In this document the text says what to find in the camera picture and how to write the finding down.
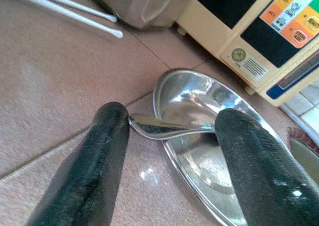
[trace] stainless steel tray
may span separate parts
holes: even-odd
[[[248,103],[205,74],[185,69],[166,72],[159,79],[153,97],[155,116],[159,119],[185,125],[210,125],[219,111],[234,108],[256,119],[282,143]],[[163,144],[178,173],[221,224],[247,225],[215,135],[182,136]]]

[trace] round sticker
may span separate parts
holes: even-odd
[[[231,57],[234,59],[236,62],[243,61],[246,57],[245,50],[242,48],[236,48],[233,50],[231,53]]]

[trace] beige appliance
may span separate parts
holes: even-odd
[[[275,106],[319,77],[319,0],[190,0],[176,22]]]

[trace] spoon handle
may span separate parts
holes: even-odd
[[[133,131],[152,140],[168,140],[195,133],[215,133],[213,126],[195,125],[189,127],[137,113],[129,116],[129,124]]]

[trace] white wall tile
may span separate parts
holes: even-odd
[[[301,115],[314,107],[314,105],[300,93],[297,93],[293,98],[286,102],[286,105],[297,115]]]
[[[301,94],[304,95],[304,97],[312,104],[319,104],[319,88],[309,85],[301,91]]]
[[[309,112],[303,114],[301,118],[319,133],[319,108],[311,109]]]

